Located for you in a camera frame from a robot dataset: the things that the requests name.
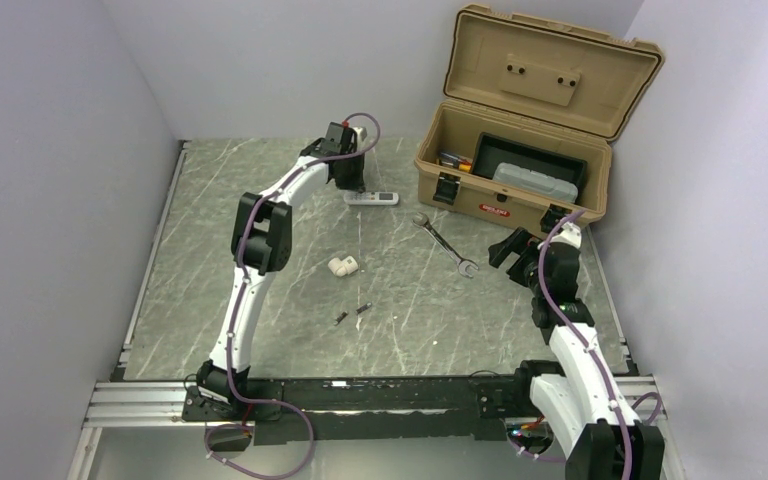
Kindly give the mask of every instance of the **remote control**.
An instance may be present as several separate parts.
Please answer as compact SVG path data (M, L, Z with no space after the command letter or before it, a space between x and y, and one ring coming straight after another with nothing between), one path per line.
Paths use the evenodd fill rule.
M349 205L395 205L399 203L399 194L393 192L346 192L343 200Z

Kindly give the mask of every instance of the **open toolbox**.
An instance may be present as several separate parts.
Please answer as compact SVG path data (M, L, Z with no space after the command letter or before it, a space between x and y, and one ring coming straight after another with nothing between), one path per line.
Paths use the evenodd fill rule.
M610 143L663 62L653 43L481 5L464 7L443 87L448 98L415 160L419 200L535 234L547 233L547 225L573 210L585 211L581 225L601 219ZM544 166L554 162L558 176L577 182L570 197L575 200L494 181L492 172L503 160L479 164L493 148L498 155L521 152L526 167L535 159ZM439 163L440 152L474 163L466 171L450 168Z

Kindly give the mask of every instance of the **open lid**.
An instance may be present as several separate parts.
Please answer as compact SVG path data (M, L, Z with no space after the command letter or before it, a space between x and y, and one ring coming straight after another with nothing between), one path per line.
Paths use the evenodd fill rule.
M610 142L663 62L654 43L468 5L443 93Z

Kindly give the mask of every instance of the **combination wrench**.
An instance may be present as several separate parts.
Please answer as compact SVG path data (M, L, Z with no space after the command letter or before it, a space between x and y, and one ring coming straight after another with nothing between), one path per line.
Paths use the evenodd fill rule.
M428 234L431 235L431 238L443 247L443 251L449 254L449 256L452 257L452 260L455 261L455 265L458 266L458 273L464 277L472 278L472 272L470 272L469 269L474 268L475 271L478 271L478 265L475 262L458 255L458 252L449 245L449 242L441 237L440 234L437 233L437 230L434 230L434 227L431 226L431 221L428 219L428 215L417 212L413 216L413 224L428 232Z

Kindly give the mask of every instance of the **red logo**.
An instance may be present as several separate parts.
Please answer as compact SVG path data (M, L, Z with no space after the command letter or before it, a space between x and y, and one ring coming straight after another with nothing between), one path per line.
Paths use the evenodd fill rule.
M485 203L482 203L478 206L478 208L484 210L485 212L492 213L494 215L499 215L500 217L510 217L511 212L507 210L502 210L501 208L494 207L492 205L487 205Z

